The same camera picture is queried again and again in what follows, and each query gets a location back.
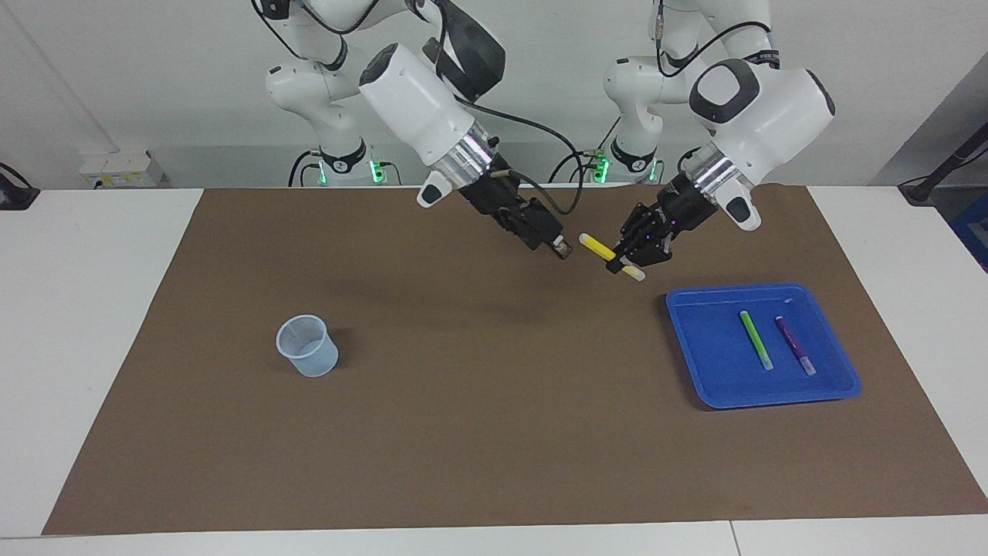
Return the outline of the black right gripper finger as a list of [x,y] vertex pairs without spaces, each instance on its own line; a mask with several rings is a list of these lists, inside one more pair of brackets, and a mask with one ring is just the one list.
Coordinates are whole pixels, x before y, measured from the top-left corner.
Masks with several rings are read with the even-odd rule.
[[554,244],[562,235],[563,225],[539,199],[529,200],[529,226],[541,242]]
[[532,229],[529,226],[529,209],[522,208],[521,210],[515,210],[514,208],[499,208],[498,210],[498,223],[506,231],[511,232],[513,235],[518,236],[530,250],[539,249],[540,246],[550,247],[560,259],[565,260],[572,253],[572,247],[567,242],[565,237],[562,235],[558,237],[554,244],[541,243],[533,234]]

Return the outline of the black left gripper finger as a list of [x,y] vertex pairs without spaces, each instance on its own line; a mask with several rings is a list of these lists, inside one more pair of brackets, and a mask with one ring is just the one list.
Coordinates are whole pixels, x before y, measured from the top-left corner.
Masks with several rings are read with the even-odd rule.
[[607,263],[611,273],[632,266],[639,269],[666,263],[672,257],[674,233],[660,236],[657,232],[625,232],[614,246],[614,258]]
[[620,244],[649,244],[665,237],[665,214],[660,205],[635,205],[620,229]]

